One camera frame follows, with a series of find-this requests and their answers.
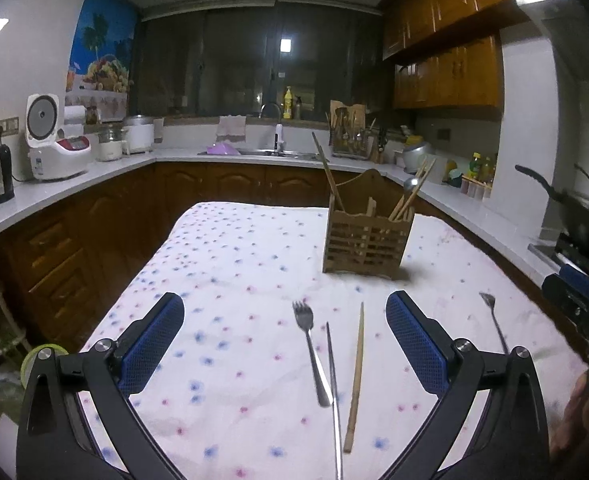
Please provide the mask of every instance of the wok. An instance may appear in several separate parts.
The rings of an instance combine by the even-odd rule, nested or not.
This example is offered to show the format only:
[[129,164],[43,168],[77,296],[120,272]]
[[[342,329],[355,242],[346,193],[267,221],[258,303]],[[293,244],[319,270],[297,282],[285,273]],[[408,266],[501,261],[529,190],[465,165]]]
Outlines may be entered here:
[[[589,180],[586,171],[575,164]],[[589,196],[564,189],[559,192],[548,184],[547,180],[535,170],[516,165],[515,169],[535,179],[548,193],[548,196],[561,205],[561,222],[568,231],[573,243],[584,256],[589,258]]]

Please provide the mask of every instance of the kitchen sink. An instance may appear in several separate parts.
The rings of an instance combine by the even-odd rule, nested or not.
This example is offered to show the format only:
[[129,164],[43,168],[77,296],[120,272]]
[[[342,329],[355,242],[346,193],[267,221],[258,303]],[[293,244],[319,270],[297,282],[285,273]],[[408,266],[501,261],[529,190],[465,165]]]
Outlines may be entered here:
[[[319,160],[316,153],[302,153],[302,152],[275,152],[274,150],[246,150],[241,148],[238,150],[241,155],[250,156],[280,156],[283,158],[299,158],[301,160]],[[207,155],[207,152],[201,152],[197,155]]]

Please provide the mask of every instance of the metal bolt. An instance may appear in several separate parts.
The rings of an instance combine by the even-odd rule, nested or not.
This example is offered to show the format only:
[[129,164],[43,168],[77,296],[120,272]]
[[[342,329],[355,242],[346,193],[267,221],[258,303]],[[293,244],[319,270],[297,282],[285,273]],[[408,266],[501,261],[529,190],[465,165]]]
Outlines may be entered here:
[[469,352],[473,349],[473,344],[470,341],[468,341],[468,339],[459,339],[455,343],[455,347],[460,352]]
[[526,359],[526,358],[530,357],[530,352],[528,351],[527,348],[524,348],[523,346],[516,347],[515,352],[517,352],[517,355],[519,357],[521,357],[522,359]]
[[37,354],[39,356],[39,359],[47,359],[52,355],[52,349],[47,346],[46,348],[42,348],[39,351],[39,354]]
[[105,352],[106,350],[108,350],[110,348],[110,346],[112,345],[112,340],[111,339],[100,339],[99,341],[97,341],[95,343],[95,350],[97,352]]

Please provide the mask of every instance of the palm tree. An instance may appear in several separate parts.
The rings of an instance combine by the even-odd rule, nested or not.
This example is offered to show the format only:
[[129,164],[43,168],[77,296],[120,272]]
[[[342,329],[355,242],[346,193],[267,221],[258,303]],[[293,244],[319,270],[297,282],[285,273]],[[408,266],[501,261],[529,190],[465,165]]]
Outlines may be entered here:
[[92,13],[92,27],[83,28],[83,46],[94,50],[98,61],[98,50],[105,46],[108,35],[108,20],[103,14]]

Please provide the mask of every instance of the countertop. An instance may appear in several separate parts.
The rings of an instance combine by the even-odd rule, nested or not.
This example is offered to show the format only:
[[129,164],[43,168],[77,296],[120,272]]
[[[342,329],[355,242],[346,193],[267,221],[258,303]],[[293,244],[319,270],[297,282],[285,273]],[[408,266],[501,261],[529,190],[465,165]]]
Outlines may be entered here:
[[[238,164],[267,164],[321,168],[321,162],[269,156],[198,155],[201,150],[187,148],[156,149],[150,153],[125,156],[113,162],[93,162],[88,171],[68,180],[40,182],[31,180],[15,186],[15,198],[0,204],[0,232],[27,216],[73,195],[80,190],[108,180],[114,176],[141,168],[155,161],[166,162],[235,162]],[[389,164],[374,165],[371,162],[329,157],[329,166],[335,171],[360,173],[369,168],[379,172],[397,184],[403,184],[410,175],[401,168]],[[453,187],[426,182],[419,196],[440,209],[479,238],[497,250],[520,269],[537,286],[551,273],[551,269],[527,246],[532,242],[521,235],[517,227],[504,217],[491,211],[482,202],[474,200]]]

